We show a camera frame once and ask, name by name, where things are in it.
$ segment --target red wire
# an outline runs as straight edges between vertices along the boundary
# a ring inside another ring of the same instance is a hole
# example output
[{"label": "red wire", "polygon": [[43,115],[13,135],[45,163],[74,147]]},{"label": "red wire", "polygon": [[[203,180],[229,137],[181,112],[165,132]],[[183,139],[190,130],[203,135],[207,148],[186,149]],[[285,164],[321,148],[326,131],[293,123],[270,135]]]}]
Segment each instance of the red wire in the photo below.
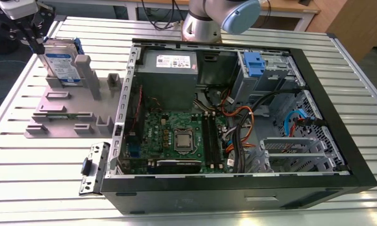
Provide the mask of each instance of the red wire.
[{"label": "red wire", "polygon": [[293,123],[293,125],[290,127],[289,137],[293,137],[294,129],[295,129],[295,122]]},{"label": "red wire", "polygon": [[133,118],[131,130],[133,130],[133,128],[134,128],[134,126],[135,126],[135,122],[137,122],[137,117],[138,117],[138,112],[139,112],[139,106],[141,106],[141,100],[142,100],[142,85],[139,86],[139,100],[138,100],[135,115],[134,115],[134,118]]}]

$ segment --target hard drive label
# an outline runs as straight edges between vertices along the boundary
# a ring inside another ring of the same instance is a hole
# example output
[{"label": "hard drive label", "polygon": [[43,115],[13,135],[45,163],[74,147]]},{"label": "hard drive label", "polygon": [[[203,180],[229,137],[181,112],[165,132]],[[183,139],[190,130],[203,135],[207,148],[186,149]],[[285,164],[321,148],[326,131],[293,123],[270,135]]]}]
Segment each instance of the hard drive label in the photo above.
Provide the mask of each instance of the hard drive label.
[{"label": "hard drive label", "polygon": [[81,81],[75,67],[70,64],[71,57],[69,54],[46,54],[47,63],[57,78],[66,85],[77,85]]}]

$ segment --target slotted aluminum table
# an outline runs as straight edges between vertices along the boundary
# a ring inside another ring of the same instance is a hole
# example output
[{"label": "slotted aluminum table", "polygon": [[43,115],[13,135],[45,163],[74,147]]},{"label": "slotted aluminum table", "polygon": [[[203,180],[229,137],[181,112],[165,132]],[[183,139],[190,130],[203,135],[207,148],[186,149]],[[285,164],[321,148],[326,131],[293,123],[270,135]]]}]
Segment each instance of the slotted aluminum table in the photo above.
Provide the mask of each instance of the slotted aluminum table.
[{"label": "slotted aluminum table", "polygon": [[[50,37],[81,39],[99,77],[123,76],[131,38],[179,40],[147,22],[67,17]],[[225,43],[303,49],[377,178],[377,90],[335,39],[321,33],[251,29]],[[26,139],[22,135],[46,86],[33,55],[0,108],[0,222],[98,225],[377,225],[377,187],[307,210],[122,216],[103,197],[78,197],[79,168],[103,139]]]}]

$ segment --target motherboard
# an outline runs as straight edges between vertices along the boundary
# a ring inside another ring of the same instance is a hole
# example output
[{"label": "motherboard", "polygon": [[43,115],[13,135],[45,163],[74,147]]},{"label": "motherboard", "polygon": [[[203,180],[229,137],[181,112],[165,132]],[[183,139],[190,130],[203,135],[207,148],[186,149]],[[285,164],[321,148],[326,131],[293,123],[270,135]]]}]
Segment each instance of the motherboard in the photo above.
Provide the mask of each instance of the motherboard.
[{"label": "motherboard", "polygon": [[130,157],[123,159],[123,172],[223,173],[219,136],[225,117],[203,113],[145,114],[141,142],[127,142]]}]

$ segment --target sticker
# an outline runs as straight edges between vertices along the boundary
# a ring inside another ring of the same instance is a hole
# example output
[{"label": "sticker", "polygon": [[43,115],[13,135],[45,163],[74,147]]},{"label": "sticker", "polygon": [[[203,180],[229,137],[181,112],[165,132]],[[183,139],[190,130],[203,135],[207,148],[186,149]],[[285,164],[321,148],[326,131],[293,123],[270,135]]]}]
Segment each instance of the sticker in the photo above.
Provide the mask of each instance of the sticker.
[{"label": "sticker", "polygon": [[158,55],[155,67],[190,68],[189,56]]},{"label": "sticker", "polygon": [[233,104],[233,99],[230,98],[230,97],[226,97],[226,101],[230,103],[230,104]]},{"label": "sticker", "polygon": [[75,86],[81,78],[75,67],[70,65],[73,61],[70,55],[47,53],[45,56],[47,58],[49,67],[59,81],[66,85]]},{"label": "sticker", "polygon": [[226,165],[227,166],[234,166],[234,160],[233,159],[227,159]]}]

